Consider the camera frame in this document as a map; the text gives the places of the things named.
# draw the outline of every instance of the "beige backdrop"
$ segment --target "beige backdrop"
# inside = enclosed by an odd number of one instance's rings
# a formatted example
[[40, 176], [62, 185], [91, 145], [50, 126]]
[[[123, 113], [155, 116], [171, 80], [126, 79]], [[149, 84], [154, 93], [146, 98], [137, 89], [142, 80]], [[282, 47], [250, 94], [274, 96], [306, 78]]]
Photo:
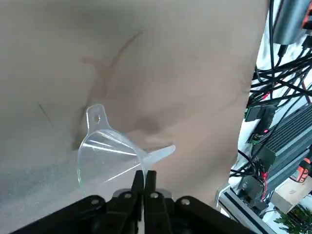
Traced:
[[76, 149], [96, 102], [140, 147], [176, 145], [159, 187], [210, 203], [266, 14], [265, 0], [2, 0], [0, 232], [81, 198]]

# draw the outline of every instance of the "wooden block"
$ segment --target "wooden block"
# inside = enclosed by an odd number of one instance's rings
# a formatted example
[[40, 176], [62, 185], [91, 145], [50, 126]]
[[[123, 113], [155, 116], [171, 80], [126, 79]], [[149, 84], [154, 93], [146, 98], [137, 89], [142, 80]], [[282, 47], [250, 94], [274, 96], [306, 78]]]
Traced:
[[303, 183], [291, 179], [279, 187], [271, 198], [271, 202], [283, 213], [287, 214], [299, 201], [312, 190], [312, 178], [307, 177]]

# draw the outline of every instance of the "funnel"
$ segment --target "funnel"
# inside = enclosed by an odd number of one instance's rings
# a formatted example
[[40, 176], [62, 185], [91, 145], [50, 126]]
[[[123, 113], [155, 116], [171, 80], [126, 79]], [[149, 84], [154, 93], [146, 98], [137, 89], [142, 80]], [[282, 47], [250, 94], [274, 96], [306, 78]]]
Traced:
[[131, 186], [136, 170], [146, 175], [151, 164], [170, 155], [175, 146], [147, 154], [112, 129], [101, 104], [86, 112], [88, 132], [78, 151], [78, 181], [85, 195], [110, 199], [113, 192]]

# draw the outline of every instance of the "red and black device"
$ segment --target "red and black device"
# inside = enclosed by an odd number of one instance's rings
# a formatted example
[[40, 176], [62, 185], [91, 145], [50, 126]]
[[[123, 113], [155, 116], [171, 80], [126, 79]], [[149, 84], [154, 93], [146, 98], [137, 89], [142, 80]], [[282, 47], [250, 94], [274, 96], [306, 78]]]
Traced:
[[310, 146], [308, 155], [299, 164], [296, 172], [290, 176], [290, 179], [298, 183], [303, 183], [312, 171], [312, 146]]

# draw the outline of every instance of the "gray cylinder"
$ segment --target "gray cylinder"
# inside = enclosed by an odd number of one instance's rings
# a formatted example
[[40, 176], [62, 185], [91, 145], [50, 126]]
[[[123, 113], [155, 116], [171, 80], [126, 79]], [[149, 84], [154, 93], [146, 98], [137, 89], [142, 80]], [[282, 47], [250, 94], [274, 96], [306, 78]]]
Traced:
[[282, 0], [273, 29], [273, 42], [281, 45], [295, 43], [303, 34], [301, 25], [310, 0]]

